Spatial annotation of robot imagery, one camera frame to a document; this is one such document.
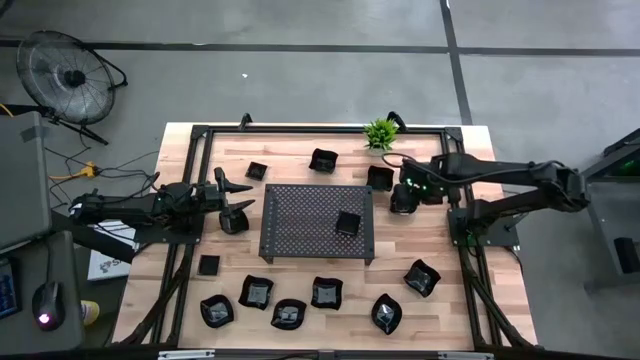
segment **perforated metal tray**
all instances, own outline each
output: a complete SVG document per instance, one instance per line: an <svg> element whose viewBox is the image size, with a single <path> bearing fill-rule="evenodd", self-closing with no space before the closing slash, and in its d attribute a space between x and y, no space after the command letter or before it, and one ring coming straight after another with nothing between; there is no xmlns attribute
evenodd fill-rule
<svg viewBox="0 0 640 360"><path fill-rule="evenodd" d="M373 200L369 186L280 185L265 187L259 255L374 258ZM358 233L336 231L340 211L360 216Z"/></svg>

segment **green plant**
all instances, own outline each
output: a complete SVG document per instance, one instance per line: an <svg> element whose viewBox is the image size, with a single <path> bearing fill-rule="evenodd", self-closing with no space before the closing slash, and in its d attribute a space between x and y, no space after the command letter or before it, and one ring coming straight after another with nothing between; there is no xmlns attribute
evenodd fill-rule
<svg viewBox="0 0 640 360"><path fill-rule="evenodd" d="M371 125L365 125L364 133L367 135L369 149L391 150L391 143L396 141L398 127L392 120L378 118Z"/></svg>

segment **paper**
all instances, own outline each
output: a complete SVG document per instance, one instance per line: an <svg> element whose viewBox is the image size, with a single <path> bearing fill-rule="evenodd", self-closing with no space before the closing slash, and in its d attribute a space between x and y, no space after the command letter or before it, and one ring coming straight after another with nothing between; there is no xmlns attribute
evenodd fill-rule
<svg viewBox="0 0 640 360"><path fill-rule="evenodd" d="M100 226L108 230L108 232L98 226L94 226L93 228L97 232L100 232L118 241L130 245L134 251L138 250L138 243L135 243L131 240L125 240L125 238L133 239L136 233L135 229L123 224L121 221L103 221L100 223ZM95 281L127 276L129 275L130 269L131 265L125 262L102 255L102 253L99 253L95 250L91 250L91 259L89 260L89 273L87 274L87 280Z"/></svg>

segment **wooden tabletop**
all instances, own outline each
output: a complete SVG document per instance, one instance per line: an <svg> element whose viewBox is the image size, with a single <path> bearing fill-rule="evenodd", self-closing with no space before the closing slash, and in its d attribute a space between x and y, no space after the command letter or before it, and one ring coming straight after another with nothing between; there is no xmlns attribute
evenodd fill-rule
<svg viewBox="0 0 640 360"><path fill-rule="evenodd" d="M156 170L156 184L182 180L192 123L169 123L165 129ZM485 126L462 127L466 151L482 160L494 160L489 131ZM196 247L191 267L180 347L253 348L253 349L345 349L345 350L464 350L472 349L469 319L458 253L450 244L445 212L448 204L420 206L410 216L391 214L391 193L374 197L376 258L369 267L356 259L275 258L268 265L258 257L264 185L366 183L370 165L384 166L378 156L363 146L360 134L216 134L213 140L209 179L213 169L222 167L234 183L254 186L251 191L229 195L230 202L255 199L245 210L250 229L238 235L220 230L218 215L207 216L202 242ZM340 157L332 175L318 174L308 168L315 148L330 149ZM196 181L202 141L195 160L192 182ZM399 135L394 151L428 161L440 154L437 136ZM269 166L262 182L244 177L251 161ZM499 185L476 183L476 198L502 197ZM167 253L167 245L156 244L138 255L131 264L114 341L133 331L158 296ZM180 262L182 253L177 256ZM198 276L200 255L219 255L218 276ZM523 336L536 342L522 274L513 256L502 248L487 248L487 262L494 298ZM402 280L410 265L422 259L442 276L434 292L423 299ZM265 311L247 308L237 300L247 275L266 277L275 282L271 302ZM317 309L310 305L313 279L334 277L344 282L340 310ZM375 327L371 308L387 293L403 309L402 322L390 336ZM205 325L199 303L215 294L232 302L235 321L219 329ZM274 304L293 298L308 304L304 323L295 331L282 331L270 325ZM167 307L165 331L168 334L174 300ZM478 300L483 334L489 339L487 319Z"/></svg>

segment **concrete floor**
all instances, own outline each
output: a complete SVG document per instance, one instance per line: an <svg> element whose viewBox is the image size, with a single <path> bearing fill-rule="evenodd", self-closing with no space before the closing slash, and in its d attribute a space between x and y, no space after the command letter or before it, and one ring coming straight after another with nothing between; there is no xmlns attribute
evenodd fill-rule
<svg viewBox="0 0 640 360"><path fill-rule="evenodd" d="M638 48L633 0L450 0L460 46ZM52 29L83 40L226 44L446 46L437 0L18 0L0 37ZM94 126L112 144L82 160L103 166L156 150L171 121L362 123L398 111L416 124L460 124L446 54L101 51L127 72L111 115ZM474 124L488 125L496 156L558 159L584 169L638 127L640 58L462 56ZM30 103L15 49L0 49L0 100ZM77 136L52 131L48 146L72 154ZM48 156L51 174L65 172ZM131 168L153 170L155 156ZM139 180L79 180L71 197ZM588 216L541 211L518 227L540 344L637 358L640 289L587 295L606 263Z"/></svg>

